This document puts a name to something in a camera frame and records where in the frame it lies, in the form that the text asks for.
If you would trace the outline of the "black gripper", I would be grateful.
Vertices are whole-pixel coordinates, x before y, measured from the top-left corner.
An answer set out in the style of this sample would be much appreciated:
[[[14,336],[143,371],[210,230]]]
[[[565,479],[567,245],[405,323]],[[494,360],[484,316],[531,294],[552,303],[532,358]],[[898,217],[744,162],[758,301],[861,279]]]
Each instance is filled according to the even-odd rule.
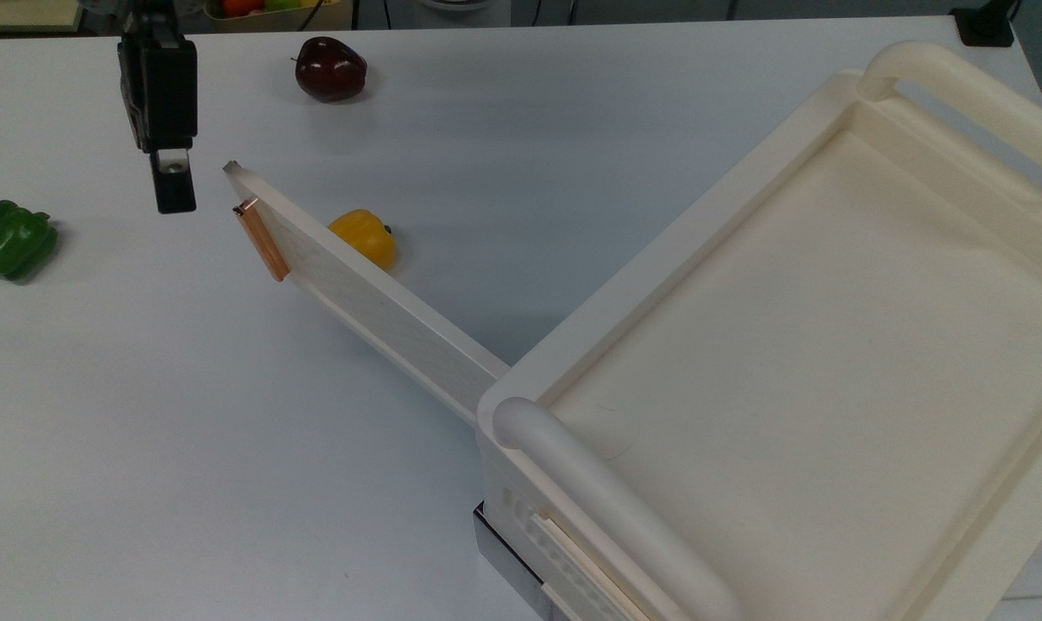
[[[160,215],[197,209],[189,148],[198,134],[198,52],[173,1],[130,1],[117,47],[135,145],[150,154]]]

